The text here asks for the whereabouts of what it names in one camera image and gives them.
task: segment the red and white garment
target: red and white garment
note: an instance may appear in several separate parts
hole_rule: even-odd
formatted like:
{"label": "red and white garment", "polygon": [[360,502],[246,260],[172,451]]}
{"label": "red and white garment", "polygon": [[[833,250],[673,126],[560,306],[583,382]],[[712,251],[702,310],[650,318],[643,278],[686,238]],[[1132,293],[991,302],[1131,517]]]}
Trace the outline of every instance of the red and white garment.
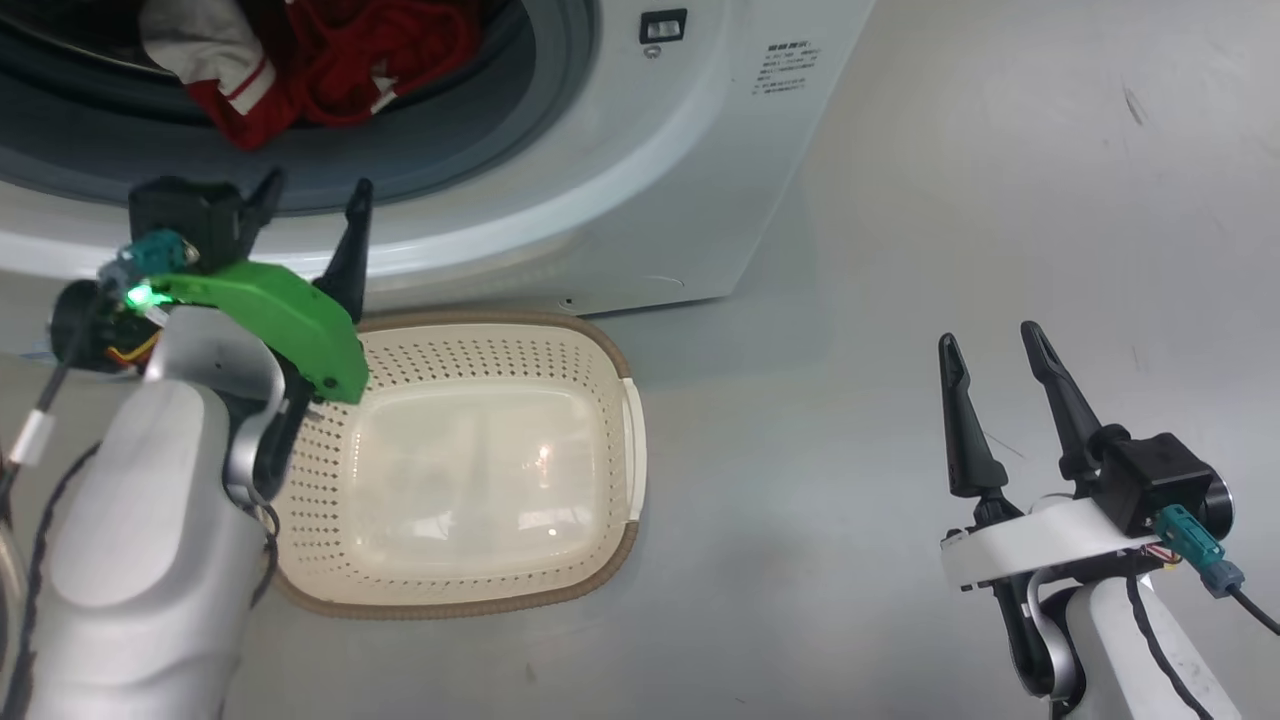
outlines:
{"label": "red and white garment", "polygon": [[237,147],[256,150],[298,118],[289,78],[236,0],[147,0],[138,29],[151,60],[178,76]]}
{"label": "red and white garment", "polygon": [[461,68],[481,38],[476,0],[287,0],[284,15],[292,33],[270,13],[250,23],[236,0],[147,0],[138,24],[147,55],[243,150],[300,117],[365,122]]}

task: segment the green led light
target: green led light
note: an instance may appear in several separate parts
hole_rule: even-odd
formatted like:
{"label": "green led light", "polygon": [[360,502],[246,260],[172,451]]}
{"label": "green led light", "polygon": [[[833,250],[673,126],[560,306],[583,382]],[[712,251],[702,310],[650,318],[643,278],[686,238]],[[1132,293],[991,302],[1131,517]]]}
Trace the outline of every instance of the green led light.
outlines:
{"label": "green led light", "polygon": [[140,284],[129,288],[129,292],[124,293],[124,302],[134,310],[146,310],[155,305],[165,305],[173,302],[173,299],[161,292],[151,290],[151,286]]}

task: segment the laundry basket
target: laundry basket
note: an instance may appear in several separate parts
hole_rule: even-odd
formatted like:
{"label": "laundry basket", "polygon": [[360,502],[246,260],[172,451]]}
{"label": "laundry basket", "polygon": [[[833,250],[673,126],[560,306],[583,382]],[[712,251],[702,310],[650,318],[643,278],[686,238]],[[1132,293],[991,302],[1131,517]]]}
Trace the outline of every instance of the laundry basket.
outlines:
{"label": "laundry basket", "polygon": [[274,505],[276,588],[343,618],[435,619],[563,602],[635,543],[640,397],[576,318],[433,313],[361,325],[369,388],[315,405]]}

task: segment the washing machine drum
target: washing machine drum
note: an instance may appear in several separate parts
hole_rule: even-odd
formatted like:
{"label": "washing machine drum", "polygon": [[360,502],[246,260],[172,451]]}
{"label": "washing machine drum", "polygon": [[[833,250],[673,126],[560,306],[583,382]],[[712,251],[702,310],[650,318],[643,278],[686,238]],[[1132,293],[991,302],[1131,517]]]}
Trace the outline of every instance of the washing machine drum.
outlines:
{"label": "washing machine drum", "polygon": [[287,215],[342,208],[360,177],[381,202],[412,199],[536,141],[580,91],[593,55],[593,0],[486,0],[484,41],[466,68],[397,99],[374,123],[297,126],[242,152],[141,50],[141,4],[0,5],[0,181],[123,205],[129,188],[159,176],[251,187],[280,167]]}

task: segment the white tape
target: white tape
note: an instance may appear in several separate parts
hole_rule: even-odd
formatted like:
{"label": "white tape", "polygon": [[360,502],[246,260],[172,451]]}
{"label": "white tape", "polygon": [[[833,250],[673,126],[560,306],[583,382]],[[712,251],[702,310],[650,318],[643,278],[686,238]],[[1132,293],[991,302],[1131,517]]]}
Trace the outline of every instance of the white tape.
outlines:
{"label": "white tape", "polygon": [[147,309],[142,311],[142,315],[161,328],[169,324],[169,314],[155,305],[148,305]]}
{"label": "white tape", "polygon": [[13,443],[9,459],[18,465],[40,465],[40,457],[45,454],[45,447],[49,446],[49,438],[52,434],[54,416],[32,410],[22,425],[18,442]]}

